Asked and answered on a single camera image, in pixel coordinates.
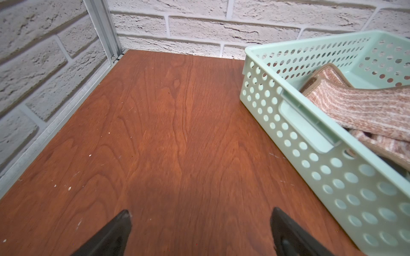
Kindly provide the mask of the mint green perforated basket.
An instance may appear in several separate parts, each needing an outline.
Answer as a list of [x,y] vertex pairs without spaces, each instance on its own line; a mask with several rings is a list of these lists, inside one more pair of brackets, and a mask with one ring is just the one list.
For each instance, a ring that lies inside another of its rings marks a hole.
[[382,31],[245,49],[240,99],[355,245],[369,256],[410,253],[410,181],[301,94],[335,65],[360,89],[410,81],[410,41]]

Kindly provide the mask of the aluminium corner post left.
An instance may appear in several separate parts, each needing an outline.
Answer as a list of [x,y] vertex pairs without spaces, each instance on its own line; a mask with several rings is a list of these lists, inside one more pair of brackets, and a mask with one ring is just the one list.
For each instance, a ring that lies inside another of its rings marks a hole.
[[106,0],[84,0],[83,2],[108,60],[112,64],[115,63],[123,55],[123,49],[108,2]]

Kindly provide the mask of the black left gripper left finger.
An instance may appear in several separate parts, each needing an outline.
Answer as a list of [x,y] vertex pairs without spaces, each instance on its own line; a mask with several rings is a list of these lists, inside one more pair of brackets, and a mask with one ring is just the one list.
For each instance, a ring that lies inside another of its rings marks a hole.
[[122,210],[72,256],[123,256],[132,223],[128,210]]

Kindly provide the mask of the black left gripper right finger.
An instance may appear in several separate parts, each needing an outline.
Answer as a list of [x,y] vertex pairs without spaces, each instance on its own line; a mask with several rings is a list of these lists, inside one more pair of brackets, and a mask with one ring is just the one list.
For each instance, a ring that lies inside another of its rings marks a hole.
[[274,248],[278,256],[331,256],[332,253],[281,208],[275,207],[270,218]]

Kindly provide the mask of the pink striped square dishcloth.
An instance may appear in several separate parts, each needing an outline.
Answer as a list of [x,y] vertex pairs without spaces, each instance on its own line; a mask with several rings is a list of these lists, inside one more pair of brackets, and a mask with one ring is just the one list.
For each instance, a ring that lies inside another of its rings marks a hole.
[[410,87],[359,89],[333,64],[315,71],[300,92],[379,157],[410,169]]

